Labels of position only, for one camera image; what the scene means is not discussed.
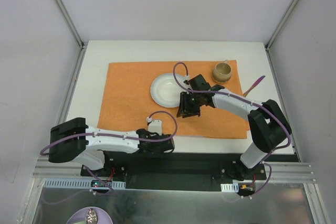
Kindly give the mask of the white ceramic plate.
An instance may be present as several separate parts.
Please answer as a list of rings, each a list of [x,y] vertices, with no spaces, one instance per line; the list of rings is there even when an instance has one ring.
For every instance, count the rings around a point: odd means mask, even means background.
[[[158,105],[165,108],[176,108],[180,104],[180,93],[184,92],[174,79],[173,73],[165,73],[154,79],[150,87],[150,95]]]

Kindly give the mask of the beige ceramic mug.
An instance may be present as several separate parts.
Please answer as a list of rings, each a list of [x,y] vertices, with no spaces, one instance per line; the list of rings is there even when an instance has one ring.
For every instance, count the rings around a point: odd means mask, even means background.
[[[225,83],[231,78],[231,76],[232,68],[228,60],[218,63],[212,71],[212,78],[217,83]]]

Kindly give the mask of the orange cloth placemat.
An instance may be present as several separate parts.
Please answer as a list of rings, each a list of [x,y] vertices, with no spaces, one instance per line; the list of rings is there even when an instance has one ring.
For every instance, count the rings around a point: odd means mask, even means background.
[[[178,136],[211,138],[247,138],[248,122],[225,110],[210,106],[201,108],[201,116],[177,118],[176,108],[164,108],[154,102],[150,87],[161,74],[176,73],[191,78],[202,74],[210,85],[215,85],[212,70],[215,61],[188,61],[186,66],[176,66],[174,61],[119,62],[108,66],[98,127],[114,131],[135,131],[147,127],[146,118],[151,113],[162,121],[162,131]]]

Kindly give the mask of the iridescent purple knife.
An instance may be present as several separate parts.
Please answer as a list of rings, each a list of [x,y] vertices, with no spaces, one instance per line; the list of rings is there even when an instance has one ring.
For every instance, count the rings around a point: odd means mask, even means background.
[[[252,85],[251,85],[251,87],[250,87],[246,92],[244,92],[243,96],[244,96],[244,97],[247,97],[248,94],[249,94],[255,87],[257,87],[257,86],[264,80],[265,77],[266,77],[266,76],[261,76],[261,77],[259,77],[259,78],[258,78]]]

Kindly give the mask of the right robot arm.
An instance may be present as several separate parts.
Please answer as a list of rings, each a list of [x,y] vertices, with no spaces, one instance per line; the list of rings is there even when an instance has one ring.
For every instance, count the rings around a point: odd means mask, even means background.
[[[210,86],[202,75],[185,80],[184,87],[173,75],[176,84],[183,89],[180,94],[178,117],[200,116],[202,106],[229,111],[249,124],[252,143],[236,162],[236,174],[248,179],[255,167],[274,151],[291,145],[291,128],[282,110],[274,100],[257,102],[231,92],[221,85]]]

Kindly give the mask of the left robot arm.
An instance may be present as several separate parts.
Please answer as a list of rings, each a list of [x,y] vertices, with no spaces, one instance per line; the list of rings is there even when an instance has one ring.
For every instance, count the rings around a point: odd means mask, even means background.
[[[118,132],[95,128],[85,118],[75,118],[50,130],[48,161],[76,162],[105,176],[111,163],[104,152],[161,154],[175,149],[173,136],[146,129]]]

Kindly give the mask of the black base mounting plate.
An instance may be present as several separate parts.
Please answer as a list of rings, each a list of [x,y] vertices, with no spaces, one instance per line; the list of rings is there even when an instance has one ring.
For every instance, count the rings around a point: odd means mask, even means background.
[[[103,168],[91,172],[146,190],[219,191],[235,180],[266,180],[262,164],[245,169],[238,159],[239,154],[105,152]]]

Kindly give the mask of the lilac plate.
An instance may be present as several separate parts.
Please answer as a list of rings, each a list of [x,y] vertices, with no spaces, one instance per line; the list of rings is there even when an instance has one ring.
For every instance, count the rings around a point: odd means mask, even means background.
[[[69,223],[113,224],[113,221],[105,210],[99,207],[85,207],[75,212],[66,222]]]

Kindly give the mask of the silver cutlery on lilac plate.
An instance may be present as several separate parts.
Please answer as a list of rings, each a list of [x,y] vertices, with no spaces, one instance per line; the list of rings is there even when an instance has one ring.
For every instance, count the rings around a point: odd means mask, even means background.
[[[89,208],[86,217],[85,217],[86,224],[97,224],[98,223],[98,214],[95,209]]]

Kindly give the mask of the aluminium front rail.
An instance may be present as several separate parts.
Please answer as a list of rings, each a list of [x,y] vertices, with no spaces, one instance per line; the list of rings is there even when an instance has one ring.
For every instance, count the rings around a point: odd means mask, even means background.
[[[271,168],[265,167],[265,174],[269,175],[272,183],[296,183],[296,184],[316,184],[318,182],[313,167],[309,163],[290,162],[267,162]],[[76,178],[83,179],[80,175],[81,165],[75,162],[54,164],[48,158],[38,159],[33,171],[34,178]]]

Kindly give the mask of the left aluminium frame post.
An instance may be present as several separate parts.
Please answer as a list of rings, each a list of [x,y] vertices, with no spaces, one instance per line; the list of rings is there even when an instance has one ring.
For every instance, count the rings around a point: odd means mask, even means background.
[[[71,19],[66,6],[64,5],[64,2],[62,0],[54,0],[57,8],[59,9],[66,25],[68,26],[73,38],[75,39],[77,45],[80,49],[82,49],[85,46],[85,42],[81,39],[79,32],[77,28],[75,27],[75,24],[73,20]]]

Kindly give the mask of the aluminium frame post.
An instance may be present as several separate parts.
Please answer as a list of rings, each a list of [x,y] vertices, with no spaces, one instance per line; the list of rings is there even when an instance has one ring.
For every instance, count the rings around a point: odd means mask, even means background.
[[[289,20],[291,14],[295,10],[295,8],[299,4],[299,2],[300,2],[300,0],[291,0],[291,2],[289,3],[287,9],[285,10],[284,14],[282,15],[279,23],[277,24],[274,32],[272,33],[270,39],[265,44],[266,52],[268,52],[271,49],[272,45],[274,44],[277,37],[280,35],[281,31],[284,29],[287,21]]]
[[[75,24],[73,20],[71,19],[66,6],[64,5],[64,2],[62,0],[54,0],[57,8],[59,9],[66,25],[68,26],[73,38],[75,39],[77,45],[80,49],[82,49],[85,46],[85,42],[81,39],[79,32],[77,28],[75,27]]]

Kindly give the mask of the right aluminium frame post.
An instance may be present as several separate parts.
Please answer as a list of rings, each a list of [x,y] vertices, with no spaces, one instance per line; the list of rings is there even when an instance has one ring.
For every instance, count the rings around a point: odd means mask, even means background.
[[[266,52],[268,52],[271,49],[272,45],[274,44],[277,37],[280,35],[281,31],[284,29],[287,21],[289,20],[291,14],[295,10],[295,8],[299,4],[299,2],[300,2],[300,0],[291,0],[291,2],[289,3],[287,9],[285,10],[284,14],[282,15],[279,23],[277,24],[274,32],[272,33],[270,39],[265,44]]]

